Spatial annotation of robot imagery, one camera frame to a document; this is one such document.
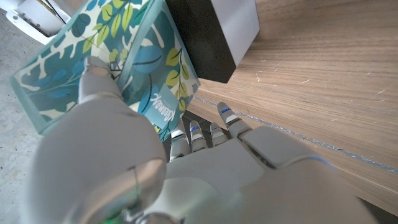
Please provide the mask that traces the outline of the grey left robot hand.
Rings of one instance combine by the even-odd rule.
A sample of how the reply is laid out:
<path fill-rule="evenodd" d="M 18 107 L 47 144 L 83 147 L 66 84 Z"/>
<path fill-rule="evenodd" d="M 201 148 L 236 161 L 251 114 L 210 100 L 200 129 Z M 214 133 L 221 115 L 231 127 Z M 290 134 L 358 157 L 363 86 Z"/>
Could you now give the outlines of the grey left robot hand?
<path fill-rule="evenodd" d="M 78 104 L 42 138 L 21 197 L 22 223 L 375 223 L 332 166 L 268 127 L 218 110 L 168 161 L 148 119 L 130 109 L 98 57 L 85 59 Z"/>

